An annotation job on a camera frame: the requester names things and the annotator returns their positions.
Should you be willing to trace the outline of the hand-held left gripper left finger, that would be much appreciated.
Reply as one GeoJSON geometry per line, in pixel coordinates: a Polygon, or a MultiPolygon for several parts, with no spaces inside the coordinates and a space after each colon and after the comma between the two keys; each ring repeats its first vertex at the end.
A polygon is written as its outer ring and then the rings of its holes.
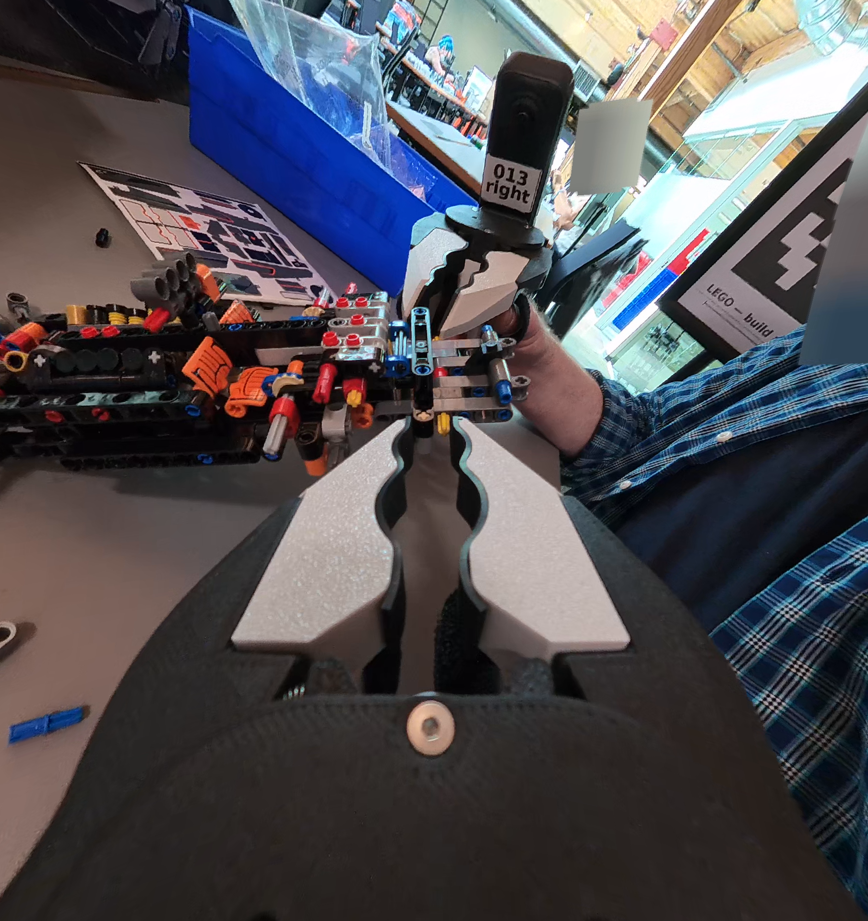
{"type": "Polygon", "coordinates": [[[410,423],[392,423],[302,493],[232,636],[237,649],[309,657],[401,650],[410,423]]]}

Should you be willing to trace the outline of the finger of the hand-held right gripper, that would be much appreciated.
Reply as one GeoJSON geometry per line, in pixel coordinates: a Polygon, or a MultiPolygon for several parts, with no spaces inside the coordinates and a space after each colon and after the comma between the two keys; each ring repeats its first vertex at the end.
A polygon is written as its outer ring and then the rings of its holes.
{"type": "Polygon", "coordinates": [[[518,290],[518,278],[530,258],[510,251],[486,254],[484,266],[453,296],[440,324],[442,339],[480,328],[509,309],[518,290]]]}
{"type": "Polygon", "coordinates": [[[432,319],[444,319],[460,286],[470,242],[447,227],[432,227],[409,256],[404,280],[404,317],[426,307],[432,319]]]}

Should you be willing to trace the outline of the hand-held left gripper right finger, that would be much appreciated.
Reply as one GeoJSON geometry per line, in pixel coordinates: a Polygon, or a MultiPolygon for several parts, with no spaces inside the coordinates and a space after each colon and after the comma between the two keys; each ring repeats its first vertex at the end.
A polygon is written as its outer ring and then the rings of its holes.
{"type": "Polygon", "coordinates": [[[630,636],[560,492],[470,420],[453,418],[461,582],[491,659],[618,652],[630,636]]]}

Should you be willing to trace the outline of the black and orange lego model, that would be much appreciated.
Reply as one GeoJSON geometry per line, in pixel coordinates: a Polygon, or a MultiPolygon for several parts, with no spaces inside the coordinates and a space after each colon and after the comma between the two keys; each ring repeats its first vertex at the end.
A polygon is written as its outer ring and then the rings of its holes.
{"type": "Polygon", "coordinates": [[[404,318],[384,291],[351,284],[268,319],[189,252],[138,280],[156,303],[71,305],[0,327],[0,462],[69,470],[278,462],[293,445],[322,477],[355,430],[406,420],[418,445],[455,418],[509,421],[530,380],[516,341],[485,325],[440,340],[429,311],[404,318]]]}

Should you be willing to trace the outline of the person's right forearm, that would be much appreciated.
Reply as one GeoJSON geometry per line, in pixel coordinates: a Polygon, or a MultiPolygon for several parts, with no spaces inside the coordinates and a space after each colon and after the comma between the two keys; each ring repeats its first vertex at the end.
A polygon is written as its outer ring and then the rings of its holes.
{"type": "Polygon", "coordinates": [[[589,370],[601,421],[581,452],[562,461],[563,494],[613,527],[680,471],[868,411],[868,364],[802,365],[805,330],[636,395],[589,370]]]}

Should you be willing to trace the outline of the lego sticker sheet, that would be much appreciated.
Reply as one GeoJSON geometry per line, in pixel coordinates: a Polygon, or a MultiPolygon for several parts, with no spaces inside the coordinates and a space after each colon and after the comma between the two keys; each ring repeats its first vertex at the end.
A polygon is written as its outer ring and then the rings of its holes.
{"type": "Polygon", "coordinates": [[[189,251],[251,303],[309,307],[328,284],[259,205],[82,163],[155,259],[189,251]]]}

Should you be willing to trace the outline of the blue lego pin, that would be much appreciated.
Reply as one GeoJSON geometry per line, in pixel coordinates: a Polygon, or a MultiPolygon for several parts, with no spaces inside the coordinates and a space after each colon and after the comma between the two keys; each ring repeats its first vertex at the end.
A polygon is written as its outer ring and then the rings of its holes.
{"type": "Polygon", "coordinates": [[[9,745],[45,737],[58,731],[77,726],[84,720],[85,708],[76,707],[54,711],[43,716],[14,723],[9,727],[9,745]]]}

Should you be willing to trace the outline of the person's right hand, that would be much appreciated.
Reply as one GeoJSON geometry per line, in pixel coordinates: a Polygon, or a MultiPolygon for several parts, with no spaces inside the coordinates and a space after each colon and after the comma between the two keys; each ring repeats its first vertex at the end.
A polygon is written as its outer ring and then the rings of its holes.
{"type": "Polygon", "coordinates": [[[594,436],[603,416],[603,393],[532,311],[526,333],[517,341],[509,371],[530,380],[521,412],[567,460],[575,458],[594,436]]]}

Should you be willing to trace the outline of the background work table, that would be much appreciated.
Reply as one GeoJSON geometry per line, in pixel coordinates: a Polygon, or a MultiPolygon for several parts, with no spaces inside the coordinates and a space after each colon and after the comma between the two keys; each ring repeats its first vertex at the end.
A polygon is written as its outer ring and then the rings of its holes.
{"type": "Polygon", "coordinates": [[[378,29],[380,48],[392,57],[392,64],[398,64],[423,86],[428,96],[433,95],[440,106],[436,113],[456,110],[460,113],[460,127],[450,121],[425,114],[419,109],[392,100],[386,103],[390,119],[397,125],[398,133],[441,172],[457,185],[477,198],[484,175],[485,150],[475,140],[483,141],[486,135],[486,120],[469,109],[459,99],[436,81],[428,78],[421,65],[397,57],[402,53],[393,46],[384,31],[378,29]]]}

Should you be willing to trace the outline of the black office chair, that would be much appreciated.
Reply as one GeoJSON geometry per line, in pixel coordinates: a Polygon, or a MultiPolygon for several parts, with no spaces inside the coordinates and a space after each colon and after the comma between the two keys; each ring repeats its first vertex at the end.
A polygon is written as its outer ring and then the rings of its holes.
{"type": "Polygon", "coordinates": [[[624,219],[555,260],[536,301],[559,340],[578,324],[619,272],[635,268],[647,239],[624,219]]]}

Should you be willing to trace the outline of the blue plastic bin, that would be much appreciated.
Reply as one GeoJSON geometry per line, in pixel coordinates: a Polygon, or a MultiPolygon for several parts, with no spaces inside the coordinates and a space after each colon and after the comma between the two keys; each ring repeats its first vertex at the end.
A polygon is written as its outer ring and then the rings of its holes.
{"type": "Polygon", "coordinates": [[[241,30],[188,17],[191,144],[367,280],[400,290],[417,221],[474,198],[391,135],[402,184],[265,73],[241,30]]]}

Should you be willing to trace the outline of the clear plastic bag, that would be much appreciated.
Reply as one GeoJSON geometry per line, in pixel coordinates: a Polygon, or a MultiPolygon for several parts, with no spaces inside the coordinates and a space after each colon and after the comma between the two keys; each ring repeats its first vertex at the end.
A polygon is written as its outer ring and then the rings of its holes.
{"type": "Polygon", "coordinates": [[[324,20],[329,2],[230,4],[263,70],[415,190],[412,170],[390,127],[378,40],[324,20]]]}

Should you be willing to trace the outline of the person's navy shirt torso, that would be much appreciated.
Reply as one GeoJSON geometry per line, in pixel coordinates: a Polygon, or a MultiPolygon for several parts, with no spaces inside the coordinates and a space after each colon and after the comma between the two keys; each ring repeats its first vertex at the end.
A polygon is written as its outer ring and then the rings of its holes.
{"type": "Polygon", "coordinates": [[[612,532],[706,632],[868,515],[868,410],[666,478],[612,532]]]}

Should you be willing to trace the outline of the black framed sign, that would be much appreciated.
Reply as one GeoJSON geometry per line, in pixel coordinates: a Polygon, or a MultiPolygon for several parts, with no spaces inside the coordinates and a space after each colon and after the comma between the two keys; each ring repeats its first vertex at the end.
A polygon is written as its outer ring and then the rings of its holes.
{"type": "Polygon", "coordinates": [[[868,125],[868,83],[690,265],[658,308],[726,362],[808,319],[868,125]]]}

